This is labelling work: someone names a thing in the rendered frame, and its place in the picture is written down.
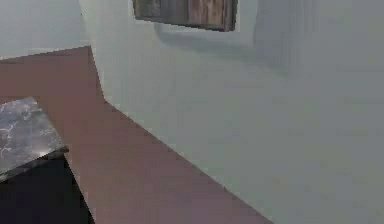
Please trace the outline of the brown framed wall picture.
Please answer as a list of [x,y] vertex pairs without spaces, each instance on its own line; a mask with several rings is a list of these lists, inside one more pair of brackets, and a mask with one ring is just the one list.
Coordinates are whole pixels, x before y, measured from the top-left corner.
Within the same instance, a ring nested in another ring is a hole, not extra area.
[[137,20],[231,32],[238,0],[132,0]]

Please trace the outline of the black marble-top counter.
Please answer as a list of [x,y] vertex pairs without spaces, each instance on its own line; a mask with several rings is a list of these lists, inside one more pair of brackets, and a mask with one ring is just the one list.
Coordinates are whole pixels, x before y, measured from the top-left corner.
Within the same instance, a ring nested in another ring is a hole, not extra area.
[[0,105],[0,224],[95,224],[67,152],[34,98]]

